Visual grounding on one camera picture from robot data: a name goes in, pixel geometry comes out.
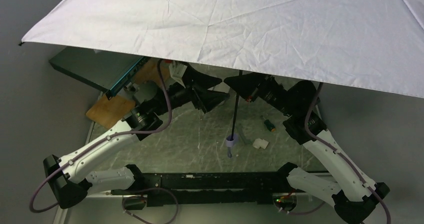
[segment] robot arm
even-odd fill
[[[286,163],[277,172],[291,187],[325,201],[334,207],[337,214],[349,224],[360,224],[379,203],[369,188],[381,199],[389,193],[390,190],[386,184],[376,183],[353,163],[336,143],[326,124],[314,112],[311,113],[307,122],[308,129],[318,138],[330,143],[336,151],[313,139],[307,133],[304,123],[316,93],[312,82],[302,80],[289,90],[285,90],[272,76],[261,73],[228,77],[224,82],[246,101],[253,102],[259,97],[285,116],[290,117],[283,122],[288,134],[299,145],[310,151],[337,181],[321,179],[293,163]],[[353,164],[365,183],[361,181],[347,160]]]
[[[229,98],[228,93],[208,90],[221,83],[221,79],[200,73],[187,63],[184,65],[184,86],[174,83],[167,90],[173,109],[192,102],[196,109],[207,113]],[[62,168],[62,171],[48,181],[62,209],[78,204],[90,194],[117,189],[133,190],[143,186],[143,175],[133,164],[115,170],[93,171],[119,150],[150,135],[130,131],[153,131],[163,124],[158,116],[168,112],[168,106],[165,94],[154,82],[140,85],[133,98],[137,107],[103,135],[72,153],[60,158],[51,155],[44,160],[46,176]],[[86,153],[73,161],[82,152]]]

